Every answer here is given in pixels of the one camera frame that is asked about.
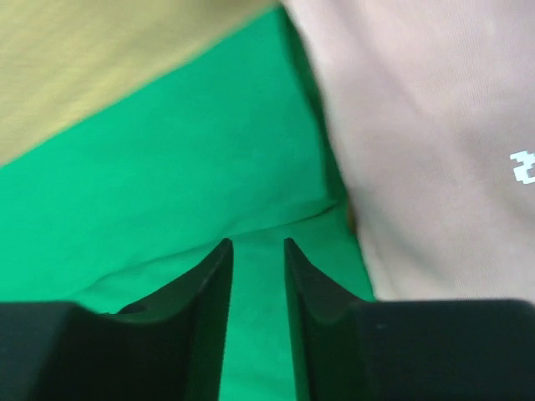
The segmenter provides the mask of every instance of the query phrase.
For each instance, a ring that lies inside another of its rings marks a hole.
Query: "white print on fabric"
[[[523,152],[513,153],[511,160],[522,163],[522,165],[513,169],[518,182],[526,185],[535,183],[535,153],[528,153],[525,150]]]

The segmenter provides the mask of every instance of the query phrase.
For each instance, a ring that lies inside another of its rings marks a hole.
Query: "green fabric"
[[[280,9],[267,13],[4,167],[0,300],[116,312],[230,236],[221,399],[294,399],[283,238],[350,290],[371,291],[289,33]]]

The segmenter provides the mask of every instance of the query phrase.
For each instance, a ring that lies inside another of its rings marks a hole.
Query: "tan cloth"
[[[3,2],[0,166],[178,67],[272,2]]]
[[[377,297],[535,301],[535,2],[285,5]]]

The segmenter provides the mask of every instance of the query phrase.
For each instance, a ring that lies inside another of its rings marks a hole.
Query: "garment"
[[[284,4],[375,295],[535,301],[535,3]]]

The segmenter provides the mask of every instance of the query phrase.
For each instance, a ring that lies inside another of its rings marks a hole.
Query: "green cloth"
[[[372,295],[293,35],[275,9],[3,167],[0,299],[116,312],[230,236],[221,399],[294,399],[283,239]]]

